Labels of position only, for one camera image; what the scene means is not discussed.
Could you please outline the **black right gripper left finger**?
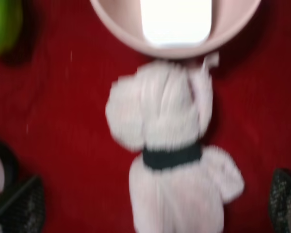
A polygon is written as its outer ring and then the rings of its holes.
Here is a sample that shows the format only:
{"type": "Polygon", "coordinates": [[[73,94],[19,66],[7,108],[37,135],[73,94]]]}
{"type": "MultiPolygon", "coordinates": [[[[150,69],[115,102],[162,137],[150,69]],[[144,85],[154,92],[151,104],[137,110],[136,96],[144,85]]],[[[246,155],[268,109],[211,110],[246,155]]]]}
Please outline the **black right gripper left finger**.
{"type": "Polygon", "coordinates": [[[31,176],[0,193],[0,233],[40,233],[46,218],[42,180],[31,176]]]}

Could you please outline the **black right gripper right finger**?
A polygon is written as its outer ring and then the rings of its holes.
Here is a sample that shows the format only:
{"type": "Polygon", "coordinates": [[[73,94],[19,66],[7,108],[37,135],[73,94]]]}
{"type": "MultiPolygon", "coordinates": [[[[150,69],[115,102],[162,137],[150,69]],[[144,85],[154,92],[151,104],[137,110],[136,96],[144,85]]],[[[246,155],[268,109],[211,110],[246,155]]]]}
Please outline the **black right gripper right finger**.
{"type": "Polygon", "coordinates": [[[291,170],[275,169],[268,200],[268,214],[276,233],[291,233],[291,170]]]}

